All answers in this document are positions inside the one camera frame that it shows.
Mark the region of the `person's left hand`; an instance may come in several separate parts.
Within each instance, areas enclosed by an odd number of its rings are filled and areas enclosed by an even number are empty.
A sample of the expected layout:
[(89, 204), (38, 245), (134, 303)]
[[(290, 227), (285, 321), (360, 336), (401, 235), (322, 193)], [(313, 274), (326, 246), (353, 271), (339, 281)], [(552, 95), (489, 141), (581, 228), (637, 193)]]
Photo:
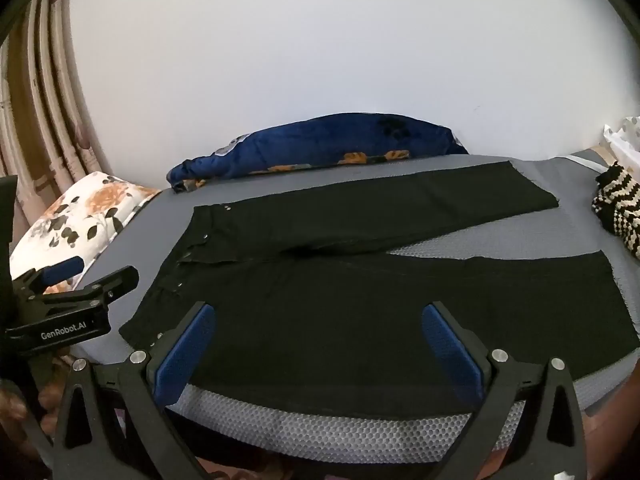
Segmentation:
[(38, 422), (43, 436), (54, 436), (73, 360), (69, 348), (63, 348), (52, 356), (49, 370), (44, 374), (47, 381), (37, 385), (35, 399), (29, 399), (15, 386), (1, 387), (1, 430), (14, 448), (31, 460), (41, 460), (41, 453), (27, 432), (27, 424), (34, 420)]

